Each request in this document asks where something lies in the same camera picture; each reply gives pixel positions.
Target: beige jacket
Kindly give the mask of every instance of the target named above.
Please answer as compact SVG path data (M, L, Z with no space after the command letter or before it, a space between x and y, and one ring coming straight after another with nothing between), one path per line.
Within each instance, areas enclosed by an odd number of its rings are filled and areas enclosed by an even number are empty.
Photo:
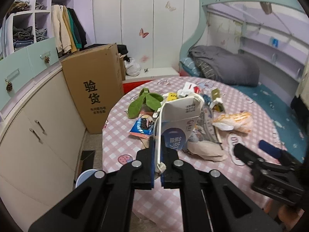
M63 21L63 6L52 5L51 12L57 51L61 52L63 50L64 53L67 53L71 50L71 40Z
M70 20L69 20L69 15L68 15L68 10L66 9L66 6L63 6L63 21L66 26L66 29L68 30L69 36L70 36L70 41L71 41L71 52L74 53L77 51L76 45L74 43L72 31L71 31L71 25L70 25Z

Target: cabinet door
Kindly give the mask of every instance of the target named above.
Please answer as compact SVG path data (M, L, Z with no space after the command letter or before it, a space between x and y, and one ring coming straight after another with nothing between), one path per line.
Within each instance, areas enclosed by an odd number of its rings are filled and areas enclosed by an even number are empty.
M20 192L1 176L0 196L7 211L25 232L34 221L51 208Z
M59 60L55 38L50 38L31 44L26 48L34 77ZM45 57L49 58L48 63L44 61Z
M32 79L32 71L26 48L8 55L0 61L0 109L15 96L16 92ZM12 83L13 89L7 91L7 83Z
M72 191L74 171L30 128L21 110L0 144L0 176L30 198L55 205Z
M72 100L63 72L48 81L27 102L24 111L43 140L59 158L75 170L85 126Z

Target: light green drawer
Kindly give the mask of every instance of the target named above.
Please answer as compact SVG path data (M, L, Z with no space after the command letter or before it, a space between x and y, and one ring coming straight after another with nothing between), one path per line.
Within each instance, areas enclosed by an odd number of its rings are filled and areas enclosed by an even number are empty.
M54 38L34 43L32 45L27 46L26 48L29 55L33 77L35 77L43 70L45 70L46 68L48 68L49 66L56 63L59 60ZM48 64L44 62L45 56L49 57Z
M0 109L14 97L15 93L32 79L32 71L27 49L22 48L0 61ZM13 90L7 92L7 83L11 82Z

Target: white carton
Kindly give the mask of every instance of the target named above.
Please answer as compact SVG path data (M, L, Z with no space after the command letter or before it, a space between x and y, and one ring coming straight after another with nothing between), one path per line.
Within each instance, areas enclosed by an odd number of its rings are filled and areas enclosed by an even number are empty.
M204 104L203 98L191 93L185 98L166 102L155 124L155 172L162 172L161 135L165 146L181 150L189 139Z

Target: table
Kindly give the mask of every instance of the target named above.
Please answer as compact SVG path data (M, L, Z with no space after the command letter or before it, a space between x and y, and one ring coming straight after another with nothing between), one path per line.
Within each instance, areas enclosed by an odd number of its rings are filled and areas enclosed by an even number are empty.
M214 88L219 88L224 102L226 113L239 113L242 110L249 111L253 116L253 130L250 134L242 135L245 145L259 154L267 162L278 163L277 160L258 148L258 142L263 139L277 147L281 146L277 130L266 112L252 99L237 89L228 85L195 77L171 77L143 84L128 94L124 95L109 113L108 120L103 128L103 170L112 172L135 159L137 151L142 143L139 138L129 135L135 119L128 119L126 110L129 104L136 99L140 90L149 88L150 92L160 94L177 92L185 82L193 82L204 88L204 93L209 94ZM228 150L228 132L220 132L222 146ZM178 152L180 159L191 163L196 169L209 172L217 169L222 172L233 184L241 189L258 206L263 207L268 197L251 190L250 185L253 177L246 165L238 166L228 158L222 162L203 160L198 156L191 156L182 151ZM160 179L155 180L154 189L136 190L134 195L133 212L143 215L157 224L162 231L183 231L182 214L180 206L179 190L163 189Z

